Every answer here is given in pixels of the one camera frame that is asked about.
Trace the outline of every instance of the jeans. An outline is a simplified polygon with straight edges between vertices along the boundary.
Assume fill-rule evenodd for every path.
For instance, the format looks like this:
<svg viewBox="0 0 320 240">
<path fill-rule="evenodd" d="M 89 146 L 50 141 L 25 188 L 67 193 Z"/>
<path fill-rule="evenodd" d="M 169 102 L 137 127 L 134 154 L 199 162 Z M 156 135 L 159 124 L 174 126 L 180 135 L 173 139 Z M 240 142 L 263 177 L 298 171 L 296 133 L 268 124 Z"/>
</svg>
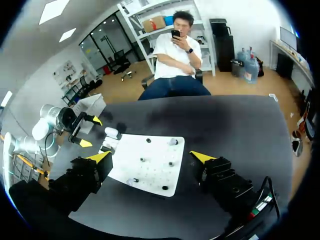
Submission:
<svg viewBox="0 0 320 240">
<path fill-rule="evenodd" d="M 138 100 L 178 96 L 210 96 L 210 92 L 192 76 L 158 78 L 151 83 Z"/>
</svg>

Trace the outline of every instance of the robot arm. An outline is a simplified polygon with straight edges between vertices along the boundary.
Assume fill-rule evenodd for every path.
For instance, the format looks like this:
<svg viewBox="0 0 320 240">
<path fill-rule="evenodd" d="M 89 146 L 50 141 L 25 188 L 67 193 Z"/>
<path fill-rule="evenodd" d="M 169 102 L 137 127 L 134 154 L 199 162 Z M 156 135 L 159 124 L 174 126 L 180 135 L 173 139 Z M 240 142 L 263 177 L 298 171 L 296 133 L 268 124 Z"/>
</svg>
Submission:
<svg viewBox="0 0 320 240">
<path fill-rule="evenodd" d="M 82 147 L 91 147 L 90 142 L 77 138 L 83 120 L 102 126 L 101 121 L 96 116 L 87 115 L 85 112 L 76 116 L 71 108 L 59 108 L 46 104 L 40 110 L 40 120 L 32 129 L 33 137 L 15 138 L 7 132 L 3 144 L 3 181 L 6 191 L 13 184 L 13 176 L 9 171 L 13 169 L 14 155 L 24 152 L 41 155 L 46 153 L 48 159 L 56 157 L 60 147 L 56 142 L 54 133 L 60 135 L 62 131 L 69 132 L 71 133 L 68 138 L 70 142 Z"/>
</svg>

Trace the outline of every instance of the white board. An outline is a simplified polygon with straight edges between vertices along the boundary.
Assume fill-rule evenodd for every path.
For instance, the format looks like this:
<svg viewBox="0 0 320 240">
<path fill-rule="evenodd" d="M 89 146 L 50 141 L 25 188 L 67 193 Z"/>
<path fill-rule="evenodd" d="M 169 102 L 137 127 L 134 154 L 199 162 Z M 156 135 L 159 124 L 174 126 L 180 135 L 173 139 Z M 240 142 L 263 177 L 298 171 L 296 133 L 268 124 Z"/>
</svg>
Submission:
<svg viewBox="0 0 320 240">
<path fill-rule="evenodd" d="M 177 145 L 168 144 L 172 138 Z M 106 137 L 102 145 L 115 149 L 109 177 L 149 193 L 165 197 L 175 194 L 185 147 L 183 137 L 122 134 L 120 140 Z"/>
</svg>

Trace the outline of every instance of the white ceiling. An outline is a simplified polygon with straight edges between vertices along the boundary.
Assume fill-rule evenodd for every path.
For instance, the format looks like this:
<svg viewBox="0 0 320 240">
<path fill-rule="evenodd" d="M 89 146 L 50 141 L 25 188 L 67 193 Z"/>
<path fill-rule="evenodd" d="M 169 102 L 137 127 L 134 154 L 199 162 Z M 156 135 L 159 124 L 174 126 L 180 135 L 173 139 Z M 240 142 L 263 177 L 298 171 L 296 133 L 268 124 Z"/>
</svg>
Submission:
<svg viewBox="0 0 320 240">
<path fill-rule="evenodd" d="M 119 0 L 70 0 L 62 15 L 39 25 L 52 0 L 29 0 L 10 30 L 0 56 L 1 88 L 16 92 L 48 58 L 83 35 L 84 30 Z M 59 42 L 63 33 L 73 35 Z"/>
</svg>

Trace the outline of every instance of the blue box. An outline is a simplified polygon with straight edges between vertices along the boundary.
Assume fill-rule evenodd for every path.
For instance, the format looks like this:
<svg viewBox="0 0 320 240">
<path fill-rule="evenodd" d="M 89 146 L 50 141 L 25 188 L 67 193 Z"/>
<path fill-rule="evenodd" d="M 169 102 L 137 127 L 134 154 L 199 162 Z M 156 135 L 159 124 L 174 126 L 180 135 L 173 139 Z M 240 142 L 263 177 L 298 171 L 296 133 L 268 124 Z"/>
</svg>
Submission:
<svg viewBox="0 0 320 240">
<path fill-rule="evenodd" d="M 165 16 L 164 22 L 166 26 L 170 26 L 174 24 L 174 16 Z"/>
</svg>

